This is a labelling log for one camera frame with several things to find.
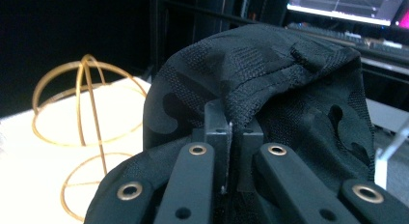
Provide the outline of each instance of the desk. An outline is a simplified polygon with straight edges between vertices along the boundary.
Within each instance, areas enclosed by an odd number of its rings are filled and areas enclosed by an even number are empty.
[[[148,91],[150,84],[137,81]],[[103,144],[105,153],[110,154],[106,156],[108,170],[128,158],[122,154],[134,155],[142,150],[145,99],[129,79],[114,85],[120,87],[95,89],[102,138],[106,139],[104,135],[109,133],[125,133]],[[87,109],[86,94],[81,96],[84,136],[87,143],[95,143],[94,123],[88,120],[93,116],[87,113],[91,109]],[[44,142],[32,130],[33,117],[34,112],[30,110],[0,120],[0,223],[82,223],[63,209],[60,192],[72,170],[99,155],[98,145],[61,147]],[[136,130],[127,133],[133,126],[137,126]],[[41,133],[59,142],[79,143],[75,99],[66,98],[47,106],[39,115],[37,127]],[[103,176],[99,158],[73,174],[68,183],[74,186],[67,187],[65,192],[68,207],[84,216],[97,189],[93,182],[100,181]],[[75,186],[84,182],[90,184]]]

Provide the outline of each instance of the computer monitor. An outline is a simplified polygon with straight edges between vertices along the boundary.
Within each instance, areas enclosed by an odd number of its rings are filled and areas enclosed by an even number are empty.
[[[409,0],[405,0],[397,13],[395,26],[409,30]]]
[[[289,0],[287,9],[390,26],[404,0]]]

